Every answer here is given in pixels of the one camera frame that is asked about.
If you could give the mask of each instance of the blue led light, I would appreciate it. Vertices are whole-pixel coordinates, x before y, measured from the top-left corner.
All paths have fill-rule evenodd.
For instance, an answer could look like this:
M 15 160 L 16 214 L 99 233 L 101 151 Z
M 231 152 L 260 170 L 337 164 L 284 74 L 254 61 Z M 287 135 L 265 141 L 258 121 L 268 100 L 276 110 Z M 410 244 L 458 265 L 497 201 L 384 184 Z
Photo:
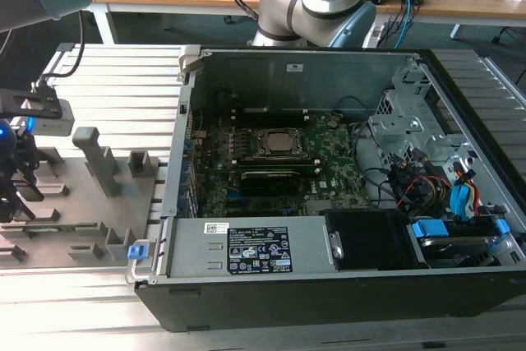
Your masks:
M 31 133 L 35 127 L 35 119 L 33 117 L 27 118 L 27 131 Z

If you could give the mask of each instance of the blue cable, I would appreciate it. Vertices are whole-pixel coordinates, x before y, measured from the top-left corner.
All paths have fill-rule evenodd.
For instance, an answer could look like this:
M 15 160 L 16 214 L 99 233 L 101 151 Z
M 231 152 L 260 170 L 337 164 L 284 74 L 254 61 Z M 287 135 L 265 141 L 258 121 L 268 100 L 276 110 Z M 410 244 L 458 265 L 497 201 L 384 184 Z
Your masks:
M 405 32 L 408 28 L 409 15 L 411 14 L 411 0 L 407 0 L 407 1 L 408 1 L 408 15 L 405 16 L 405 22 L 404 22 L 404 26 L 402 27 L 402 33 L 400 33 L 400 37 L 398 37 L 398 41 L 396 42 L 396 45 L 394 46 L 395 48 L 398 48 L 400 43 L 402 43 L 402 39 L 404 38 Z

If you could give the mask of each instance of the black plastic cover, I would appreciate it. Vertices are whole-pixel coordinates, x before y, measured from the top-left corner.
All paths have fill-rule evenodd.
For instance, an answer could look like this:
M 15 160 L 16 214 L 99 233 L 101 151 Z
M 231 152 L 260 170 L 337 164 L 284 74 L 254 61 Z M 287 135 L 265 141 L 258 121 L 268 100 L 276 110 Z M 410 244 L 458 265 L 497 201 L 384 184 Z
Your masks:
M 338 270 L 418 269 L 406 225 L 409 217 L 398 210 L 327 210 L 329 233 L 338 233 L 343 257 Z

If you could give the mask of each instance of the blue drive latch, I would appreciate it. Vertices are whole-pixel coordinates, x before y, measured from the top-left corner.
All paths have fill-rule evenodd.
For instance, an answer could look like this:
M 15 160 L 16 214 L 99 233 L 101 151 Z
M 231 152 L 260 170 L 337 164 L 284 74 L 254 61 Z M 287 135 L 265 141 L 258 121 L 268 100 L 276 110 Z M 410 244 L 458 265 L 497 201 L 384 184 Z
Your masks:
M 417 238 L 447 238 L 450 235 L 441 219 L 420 219 L 412 226 Z

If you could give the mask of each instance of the white label sticker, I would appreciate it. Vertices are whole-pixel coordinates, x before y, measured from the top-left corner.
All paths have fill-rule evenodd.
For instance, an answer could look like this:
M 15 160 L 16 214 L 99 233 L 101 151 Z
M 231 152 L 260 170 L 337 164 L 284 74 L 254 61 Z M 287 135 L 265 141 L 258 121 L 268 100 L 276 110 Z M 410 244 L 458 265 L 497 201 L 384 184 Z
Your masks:
M 303 72 L 303 64 L 290 63 L 287 65 L 287 72 Z
M 228 222 L 207 222 L 205 223 L 205 233 L 227 233 Z

